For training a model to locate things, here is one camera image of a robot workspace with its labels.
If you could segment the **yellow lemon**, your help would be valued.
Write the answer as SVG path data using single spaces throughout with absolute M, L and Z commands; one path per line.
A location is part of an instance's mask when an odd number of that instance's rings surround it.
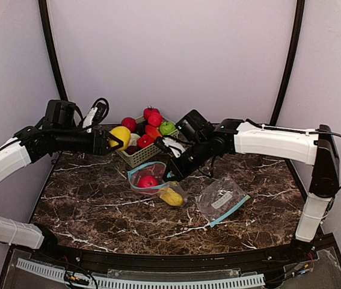
M 117 151 L 124 151 L 129 146 L 131 131 L 127 127 L 117 126 L 110 130 L 109 133 L 123 142 L 123 146 L 118 148 Z

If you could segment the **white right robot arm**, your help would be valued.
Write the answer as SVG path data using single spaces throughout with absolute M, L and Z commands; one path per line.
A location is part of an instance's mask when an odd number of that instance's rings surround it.
M 224 119 L 215 126 L 197 110 L 191 110 L 176 125 L 185 141 L 165 135 L 155 140 L 169 159 L 164 181 L 181 181 L 209 159 L 225 154 L 259 154 L 299 161 L 313 167 L 312 180 L 295 239 L 311 242 L 327 209 L 341 189 L 340 161 L 327 125 L 317 129 L 292 129 L 258 124 L 250 119 Z

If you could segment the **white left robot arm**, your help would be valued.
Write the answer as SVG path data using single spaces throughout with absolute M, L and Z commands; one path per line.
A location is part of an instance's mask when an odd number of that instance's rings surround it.
M 97 99 L 86 116 L 74 102 L 50 100 L 36 125 L 21 129 L 0 147 L 0 182 L 45 155 L 69 151 L 104 156 L 122 148 L 121 139 L 99 128 L 108 113 L 105 98 Z M 42 225 L 0 216 L 0 243 L 39 250 L 56 242 Z

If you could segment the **red apple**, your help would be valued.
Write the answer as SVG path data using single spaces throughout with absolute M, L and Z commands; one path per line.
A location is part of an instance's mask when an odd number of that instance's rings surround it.
M 150 188 L 150 187 L 156 187 L 157 185 L 159 185 L 159 182 L 152 175 L 141 177 L 137 184 L 139 188 Z

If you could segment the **large clear zip bag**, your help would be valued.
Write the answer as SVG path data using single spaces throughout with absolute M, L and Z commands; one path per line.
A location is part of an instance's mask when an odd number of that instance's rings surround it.
M 144 163 L 127 173 L 131 190 L 143 196 L 156 196 L 172 207 L 182 207 L 187 196 L 177 181 L 162 179 L 166 165 L 159 161 Z

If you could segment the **pink-red wrinkled fruit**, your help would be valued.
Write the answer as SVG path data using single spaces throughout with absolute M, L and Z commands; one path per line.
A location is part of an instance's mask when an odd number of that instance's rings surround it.
M 154 126 L 155 128 L 159 128 L 163 123 L 163 117 L 160 113 L 153 112 L 148 118 L 148 124 Z

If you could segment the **yellow wrinkled banana-like fruit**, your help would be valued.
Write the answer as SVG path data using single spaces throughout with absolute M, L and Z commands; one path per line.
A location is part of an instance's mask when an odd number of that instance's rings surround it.
M 185 192 L 177 182 L 170 182 L 158 193 L 160 199 L 172 207 L 182 207 L 185 202 Z

